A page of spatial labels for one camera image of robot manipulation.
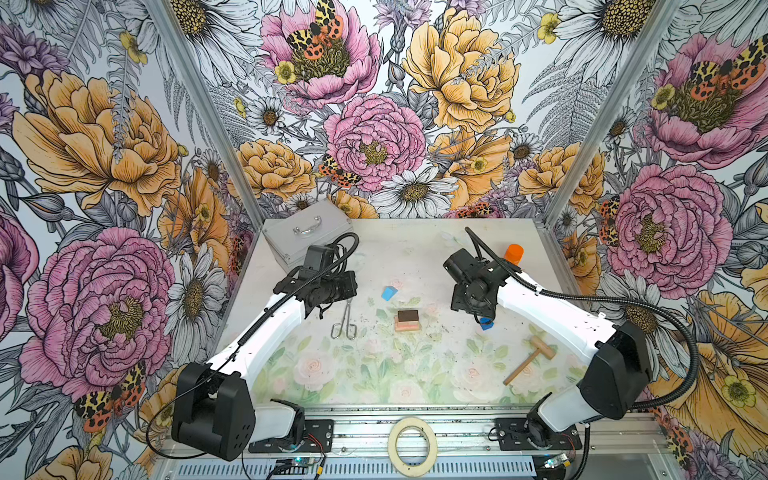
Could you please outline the blue cube block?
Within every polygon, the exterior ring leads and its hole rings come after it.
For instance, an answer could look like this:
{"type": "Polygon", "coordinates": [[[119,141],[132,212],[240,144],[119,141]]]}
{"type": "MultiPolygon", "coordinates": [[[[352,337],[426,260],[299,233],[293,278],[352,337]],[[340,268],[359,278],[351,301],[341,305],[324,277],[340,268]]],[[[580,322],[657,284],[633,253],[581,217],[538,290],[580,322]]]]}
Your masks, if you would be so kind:
{"type": "Polygon", "coordinates": [[[478,324],[483,331],[486,331],[493,327],[494,322],[490,318],[482,317],[478,320],[478,324]]]}

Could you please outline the light blue triangular block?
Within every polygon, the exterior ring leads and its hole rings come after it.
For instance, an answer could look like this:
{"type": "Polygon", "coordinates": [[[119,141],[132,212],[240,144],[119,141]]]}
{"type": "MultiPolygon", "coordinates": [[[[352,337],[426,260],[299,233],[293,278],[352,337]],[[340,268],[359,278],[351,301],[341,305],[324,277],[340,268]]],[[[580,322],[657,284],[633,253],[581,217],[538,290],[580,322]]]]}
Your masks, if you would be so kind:
{"type": "Polygon", "coordinates": [[[398,289],[394,286],[386,286],[382,292],[382,298],[385,301],[390,301],[397,293],[398,289]]]}

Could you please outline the dark brown block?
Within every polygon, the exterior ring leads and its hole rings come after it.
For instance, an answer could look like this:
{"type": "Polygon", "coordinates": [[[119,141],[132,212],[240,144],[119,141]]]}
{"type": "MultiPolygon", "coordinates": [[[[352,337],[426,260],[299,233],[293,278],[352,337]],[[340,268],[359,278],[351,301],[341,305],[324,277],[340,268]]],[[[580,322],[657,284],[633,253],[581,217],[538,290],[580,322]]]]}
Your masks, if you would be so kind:
{"type": "Polygon", "coordinates": [[[399,323],[418,323],[419,312],[415,309],[404,309],[397,312],[397,321],[399,323]]]}

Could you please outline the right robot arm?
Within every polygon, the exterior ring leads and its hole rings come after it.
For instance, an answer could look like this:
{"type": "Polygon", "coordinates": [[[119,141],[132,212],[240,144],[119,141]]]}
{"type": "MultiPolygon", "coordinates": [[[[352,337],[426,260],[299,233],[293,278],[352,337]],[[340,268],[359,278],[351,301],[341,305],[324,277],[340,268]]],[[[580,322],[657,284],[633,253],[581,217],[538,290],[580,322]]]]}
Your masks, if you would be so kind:
{"type": "Polygon", "coordinates": [[[652,368],[644,332],[617,327],[581,309],[559,292],[542,288],[517,266],[478,259],[467,250],[452,254],[443,268],[455,281],[450,308],[479,320],[494,320],[503,307],[552,335],[586,364],[580,381],[548,394],[529,411],[526,440],[540,449],[577,423],[620,420],[650,382],[652,368]]]}

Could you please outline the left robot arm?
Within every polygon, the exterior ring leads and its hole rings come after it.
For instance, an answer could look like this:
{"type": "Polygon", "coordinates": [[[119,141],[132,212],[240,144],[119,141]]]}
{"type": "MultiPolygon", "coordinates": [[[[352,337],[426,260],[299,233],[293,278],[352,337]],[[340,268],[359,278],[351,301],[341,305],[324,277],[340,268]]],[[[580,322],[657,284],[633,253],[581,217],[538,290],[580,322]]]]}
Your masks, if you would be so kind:
{"type": "Polygon", "coordinates": [[[257,377],[286,337],[312,311],[351,300],[357,293],[347,266],[359,238],[346,233],[308,248],[303,264],[275,284],[265,307],[227,347],[180,373],[171,438],[204,454],[232,461],[257,442],[300,446],[306,436],[303,407],[252,397],[257,377]]]}

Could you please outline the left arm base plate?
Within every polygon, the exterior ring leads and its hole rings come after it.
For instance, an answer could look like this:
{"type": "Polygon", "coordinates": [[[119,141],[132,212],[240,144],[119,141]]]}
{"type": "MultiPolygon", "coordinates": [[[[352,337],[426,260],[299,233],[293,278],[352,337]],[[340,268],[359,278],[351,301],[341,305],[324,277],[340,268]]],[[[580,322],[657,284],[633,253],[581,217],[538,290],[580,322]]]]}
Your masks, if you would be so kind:
{"type": "Polygon", "coordinates": [[[306,420],[303,433],[294,437],[268,439],[250,443],[251,454],[330,453],[334,439],[335,422],[331,419],[306,420]]]}

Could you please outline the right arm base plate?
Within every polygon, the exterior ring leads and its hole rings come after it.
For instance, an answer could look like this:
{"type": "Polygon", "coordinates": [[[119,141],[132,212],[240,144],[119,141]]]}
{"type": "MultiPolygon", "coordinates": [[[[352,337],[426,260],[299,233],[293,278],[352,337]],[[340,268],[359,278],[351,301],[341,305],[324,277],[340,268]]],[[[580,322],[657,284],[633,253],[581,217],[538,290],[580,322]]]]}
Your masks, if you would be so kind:
{"type": "Polygon", "coordinates": [[[557,432],[538,420],[523,417],[496,418],[490,435],[502,451],[572,451],[583,446],[575,425],[557,432]]]}

